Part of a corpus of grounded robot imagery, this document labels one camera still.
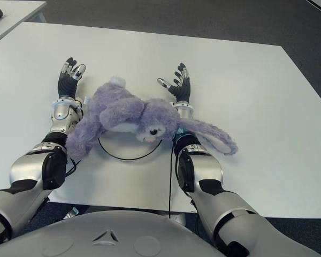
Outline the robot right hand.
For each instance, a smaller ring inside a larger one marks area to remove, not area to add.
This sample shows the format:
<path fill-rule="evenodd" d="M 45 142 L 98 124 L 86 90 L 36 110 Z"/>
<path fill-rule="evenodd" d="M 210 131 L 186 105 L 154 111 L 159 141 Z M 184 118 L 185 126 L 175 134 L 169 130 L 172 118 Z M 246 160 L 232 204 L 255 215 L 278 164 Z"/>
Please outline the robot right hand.
<path fill-rule="evenodd" d="M 168 90 L 176 98 L 177 102 L 184 101 L 189 103 L 191 92 L 190 76 L 184 63 L 179 64 L 174 75 L 176 76 L 173 79 L 175 85 L 172 85 L 163 78 L 157 78 L 157 82 Z"/>

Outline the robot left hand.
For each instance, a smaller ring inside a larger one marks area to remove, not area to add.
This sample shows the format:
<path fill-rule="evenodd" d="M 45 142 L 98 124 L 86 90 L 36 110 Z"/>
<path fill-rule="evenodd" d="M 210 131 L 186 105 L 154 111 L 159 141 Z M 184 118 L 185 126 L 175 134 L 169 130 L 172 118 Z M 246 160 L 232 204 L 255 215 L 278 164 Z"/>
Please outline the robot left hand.
<path fill-rule="evenodd" d="M 70 97 L 75 99 L 78 82 L 86 70 L 84 64 L 75 67 L 76 64 L 77 61 L 73 57 L 68 58 L 63 64 L 57 86 L 59 98 Z"/>

